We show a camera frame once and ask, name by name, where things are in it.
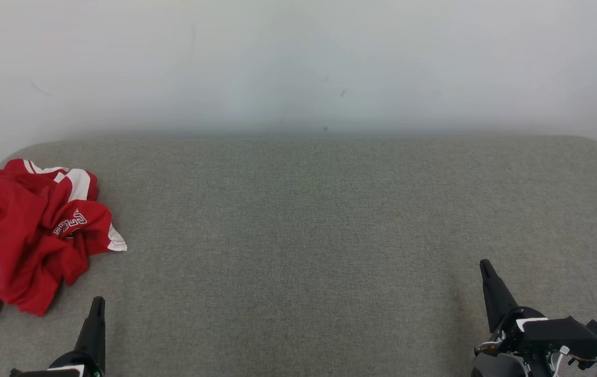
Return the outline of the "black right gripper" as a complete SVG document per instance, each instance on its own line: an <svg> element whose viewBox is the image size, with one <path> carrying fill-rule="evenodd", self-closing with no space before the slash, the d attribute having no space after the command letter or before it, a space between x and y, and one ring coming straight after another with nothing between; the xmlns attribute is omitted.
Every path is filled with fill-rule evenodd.
<svg viewBox="0 0 597 377"><path fill-rule="evenodd" d="M488 259L480 260L479 267L490 330L489 349L497 353L530 354L523 325L547 317L528 306L518 306Z"/></svg>

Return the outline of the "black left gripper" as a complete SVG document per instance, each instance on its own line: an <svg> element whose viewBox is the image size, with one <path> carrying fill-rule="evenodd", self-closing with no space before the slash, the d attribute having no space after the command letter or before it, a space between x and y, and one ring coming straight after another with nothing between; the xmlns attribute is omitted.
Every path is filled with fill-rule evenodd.
<svg viewBox="0 0 597 377"><path fill-rule="evenodd" d="M79 332L74 351L58 357L50 366L56 376L102 376L106 370L105 299L96 296Z"/></svg>

